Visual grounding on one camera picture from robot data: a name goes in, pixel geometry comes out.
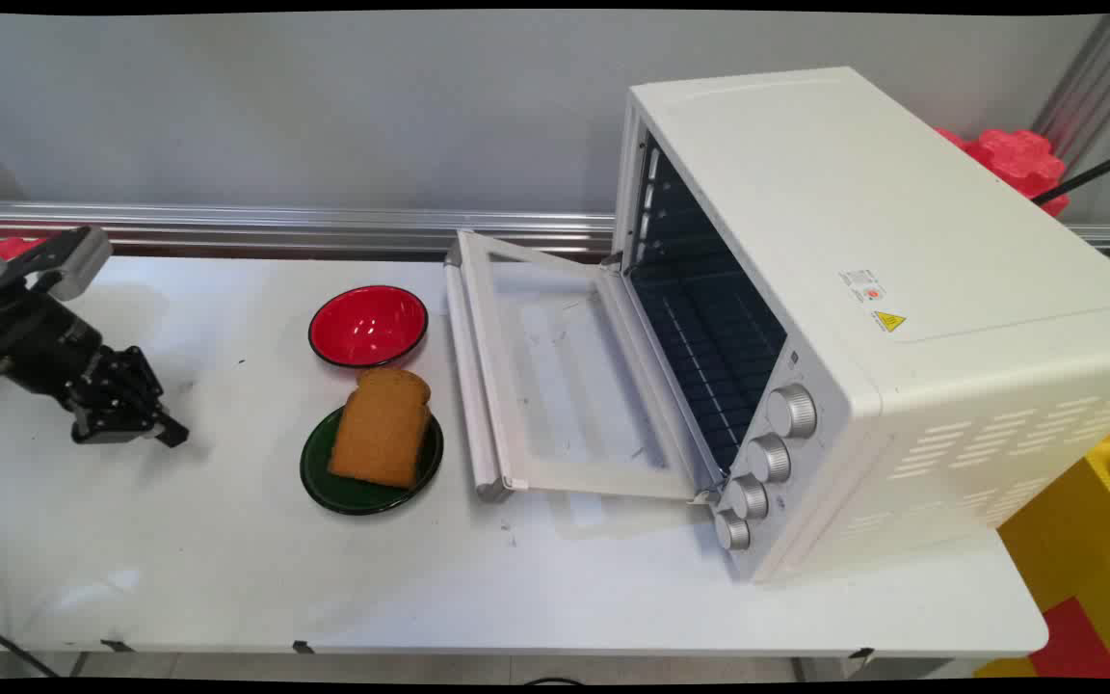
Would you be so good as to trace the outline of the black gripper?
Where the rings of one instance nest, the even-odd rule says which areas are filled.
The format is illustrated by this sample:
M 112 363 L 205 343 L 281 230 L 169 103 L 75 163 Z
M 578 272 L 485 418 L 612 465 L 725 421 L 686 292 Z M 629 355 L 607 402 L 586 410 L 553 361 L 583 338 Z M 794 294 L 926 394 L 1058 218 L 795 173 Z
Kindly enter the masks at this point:
M 105 346 L 97 329 L 47 293 L 23 286 L 0 291 L 4 359 L 10 361 L 4 375 L 18 386 L 49 398 L 67 395 L 74 418 L 70 437 L 78 444 L 152 439 L 176 447 L 190 436 L 160 401 L 164 390 L 141 348 Z M 74 382 L 89 364 L 90 382 Z

